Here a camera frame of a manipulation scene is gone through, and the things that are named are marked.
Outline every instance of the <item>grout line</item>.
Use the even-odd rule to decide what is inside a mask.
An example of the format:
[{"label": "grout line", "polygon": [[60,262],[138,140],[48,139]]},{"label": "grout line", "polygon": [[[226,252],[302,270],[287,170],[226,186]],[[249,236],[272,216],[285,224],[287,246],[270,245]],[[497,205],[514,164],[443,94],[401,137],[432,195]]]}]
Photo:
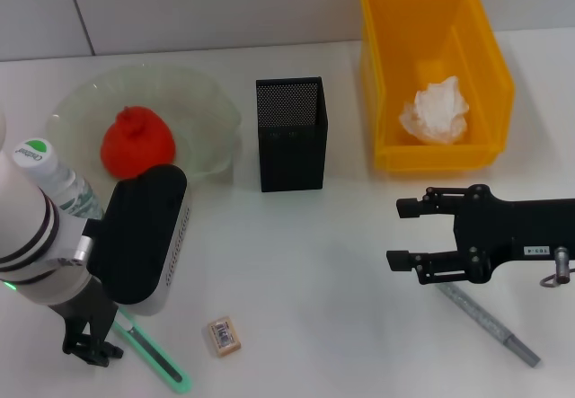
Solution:
[{"label": "grout line", "polygon": [[88,42],[88,46],[90,47],[90,52],[95,57],[96,53],[93,50],[92,41],[90,40],[90,34],[88,34],[88,29],[86,28],[86,24],[84,22],[84,17],[82,16],[82,12],[80,12],[80,6],[78,5],[77,0],[72,0],[74,2],[74,7],[76,13],[78,13],[78,18],[80,19],[80,23],[82,24],[82,30],[84,30],[84,36],[86,37],[86,41]]}]

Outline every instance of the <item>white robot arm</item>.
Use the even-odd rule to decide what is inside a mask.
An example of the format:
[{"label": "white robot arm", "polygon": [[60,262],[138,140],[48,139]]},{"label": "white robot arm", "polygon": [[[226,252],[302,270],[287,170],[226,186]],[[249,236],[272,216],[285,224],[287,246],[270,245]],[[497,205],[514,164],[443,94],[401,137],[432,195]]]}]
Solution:
[{"label": "white robot arm", "polygon": [[164,306],[190,214],[186,177],[156,166],[118,183],[102,221],[72,217],[12,162],[5,131],[0,112],[0,280],[64,318],[65,353],[106,367],[122,354],[104,341],[118,304]]}]

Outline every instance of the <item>black mesh pencil holder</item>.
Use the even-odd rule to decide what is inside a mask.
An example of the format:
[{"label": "black mesh pencil holder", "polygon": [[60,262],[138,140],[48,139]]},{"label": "black mesh pencil holder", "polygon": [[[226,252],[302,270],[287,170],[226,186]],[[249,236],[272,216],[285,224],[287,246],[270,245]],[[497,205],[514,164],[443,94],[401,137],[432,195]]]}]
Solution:
[{"label": "black mesh pencil holder", "polygon": [[256,82],[261,191],[319,190],[327,141],[321,77]]}]

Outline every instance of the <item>plastic water bottle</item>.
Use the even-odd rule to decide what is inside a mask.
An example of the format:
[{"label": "plastic water bottle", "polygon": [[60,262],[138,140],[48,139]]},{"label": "plastic water bottle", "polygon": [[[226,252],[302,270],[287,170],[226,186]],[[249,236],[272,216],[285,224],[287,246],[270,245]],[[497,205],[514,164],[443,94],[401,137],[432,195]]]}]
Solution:
[{"label": "plastic water bottle", "polygon": [[102,218],[100,201],[88,181],[58,160],[49,141],[38,137],[25,140],[14,149],[12,158],[64,212]]}]

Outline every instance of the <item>small eraser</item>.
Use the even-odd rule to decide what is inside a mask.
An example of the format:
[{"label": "small eraser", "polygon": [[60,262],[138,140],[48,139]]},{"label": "small eraser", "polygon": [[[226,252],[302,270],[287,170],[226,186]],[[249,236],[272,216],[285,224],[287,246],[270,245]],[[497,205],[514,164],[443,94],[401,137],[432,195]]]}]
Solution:
[{"label": "small eraser", "polygon": [[208,325],[208,331],[217,355],[222,358],[230,353],[239,350],[242,343],[237,338],[234,326],[229,317],[222,317]]}]

